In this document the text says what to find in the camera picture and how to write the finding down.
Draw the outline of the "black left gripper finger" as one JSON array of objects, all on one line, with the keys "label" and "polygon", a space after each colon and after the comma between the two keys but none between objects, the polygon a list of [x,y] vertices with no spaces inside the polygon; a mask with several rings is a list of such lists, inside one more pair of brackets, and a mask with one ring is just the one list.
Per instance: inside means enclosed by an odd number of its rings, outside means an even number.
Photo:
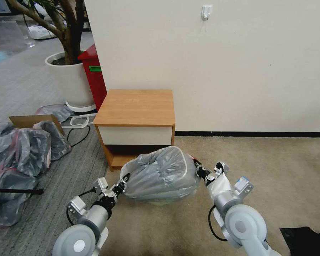
[{"label": "black left gripper finger", "polygon": [[125,192],[126,186],[127,186],[126,184],[115,184],[114,186],[115,200],[118,199],[119,195]]},{"label": "black left gripper finger", "polygon": [[130,173],[127,173],[126,175],[124,175],[116,184],[126,184],[129,180],[130,177]]}]

